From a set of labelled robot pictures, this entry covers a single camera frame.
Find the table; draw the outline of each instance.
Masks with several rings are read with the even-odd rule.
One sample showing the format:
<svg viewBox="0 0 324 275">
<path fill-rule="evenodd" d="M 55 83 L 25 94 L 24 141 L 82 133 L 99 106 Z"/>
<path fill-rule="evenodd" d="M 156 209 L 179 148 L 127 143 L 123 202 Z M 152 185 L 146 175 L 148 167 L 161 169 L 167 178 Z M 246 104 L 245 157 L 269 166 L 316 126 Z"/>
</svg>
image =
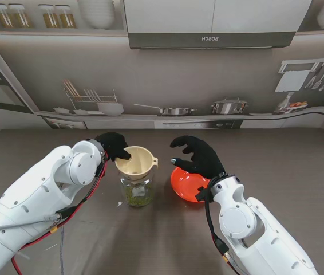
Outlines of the table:
<svg viewBox="0 0 324 275">
<path fill-rule="evenodd" d="M 106 130 L 0 131 L 0 195 L 54 147 Z M 324 131 L 320 129 L 120 130 L 128 144 L 159 159 L 156 197 L 140 209 L 123 202 L 117 169 L 109 162 L 95 195 L 65 226 L 65 274 L 206 275 L 233 272 L 210 237 L 204 207 L 179 198 L 169 182 L 169 148 L 177 136 L 195 135 L 216 150 L 229 173 L 245 184 L 245 197 L 261 200 L 324 274 Z M 87 192 L 84 188 L 75 198 Z M 211 205 L 218 231 L 219 206 Z M 24 275 L 60 274 L 60 231 L 17 256 Z M 16 274 L 11 263 L 0 272 Z"/>
</svg>

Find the black glove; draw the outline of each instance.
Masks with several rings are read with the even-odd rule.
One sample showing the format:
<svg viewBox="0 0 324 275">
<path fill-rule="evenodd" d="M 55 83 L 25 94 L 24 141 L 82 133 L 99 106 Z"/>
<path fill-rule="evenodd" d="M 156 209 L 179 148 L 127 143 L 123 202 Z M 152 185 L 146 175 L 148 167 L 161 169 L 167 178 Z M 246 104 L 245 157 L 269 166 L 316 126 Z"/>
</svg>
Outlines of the black glove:
<svg viewBox="0 0 324 275">
<path fill-rule="evenodd" d="M 217 154 L 205 141 L 198 139 L 194 136 L 181 136 L 175 138 L 170 147 L 184 146 L 184 154 L 193 153 L 191 160 L 182 160 L 174 158 L 174 165 L 180 167 L 186 172 L 192 174 L 199 174 L 207 179 L 212 179 L 220 173 L 226 172 L 221 164 Z"/>
<path fill-rule="evenodd" d="M 115 161 L 115 158 L 130 159 L 131 154 L 124 150 L 127 147 L 127 143 L 123 135 L 114 132 L 104 133 L 95 138 L 96 141 L 101 143 L 102 147 L 106 151 L 108 158 Z"/>
</svg>

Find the funnel handle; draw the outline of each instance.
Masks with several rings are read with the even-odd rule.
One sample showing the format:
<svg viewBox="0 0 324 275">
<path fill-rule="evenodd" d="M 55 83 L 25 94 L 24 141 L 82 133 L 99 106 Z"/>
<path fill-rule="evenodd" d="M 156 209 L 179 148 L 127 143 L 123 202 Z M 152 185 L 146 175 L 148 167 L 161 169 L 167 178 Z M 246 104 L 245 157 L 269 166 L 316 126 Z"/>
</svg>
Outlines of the funnel handle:
<svg viewBox="0 0 324 275">
<path fill-rule="evenodd" d="M 153 157 L 153 165 L 157 166 L 158 168 L 158 158 Z"/>
</svg>

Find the bosch logo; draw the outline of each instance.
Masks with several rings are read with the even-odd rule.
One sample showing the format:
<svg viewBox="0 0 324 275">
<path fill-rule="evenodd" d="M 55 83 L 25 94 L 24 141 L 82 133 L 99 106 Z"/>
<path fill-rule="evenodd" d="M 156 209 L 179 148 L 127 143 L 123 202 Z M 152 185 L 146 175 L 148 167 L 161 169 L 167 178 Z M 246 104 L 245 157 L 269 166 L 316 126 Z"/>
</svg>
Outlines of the bosch logo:
<svg viewBox="0 0 324 275">
<path fill-rule="evenodd" d="M 203 36 L 201 38 L 202 41 L 218 41 L 219 36 Z"/>
</svg>

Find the red bowl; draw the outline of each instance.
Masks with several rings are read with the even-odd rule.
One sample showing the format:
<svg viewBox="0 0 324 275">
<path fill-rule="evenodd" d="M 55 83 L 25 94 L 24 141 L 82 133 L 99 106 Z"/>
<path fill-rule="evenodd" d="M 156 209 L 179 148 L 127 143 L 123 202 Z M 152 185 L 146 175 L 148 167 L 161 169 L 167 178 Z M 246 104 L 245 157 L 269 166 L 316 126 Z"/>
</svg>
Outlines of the red bowl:
<svg viewBox="0 0 324 275">
<path fill-rule="evenodd" d="M 207 187 L 209 179 L 199 174 L 190 174 L 176 167 L 171 174 L 171 185 L 177 195 L 189 202 L 198 202 L 195 195 L 199 193 L 199 187 Z"/>
</svg>

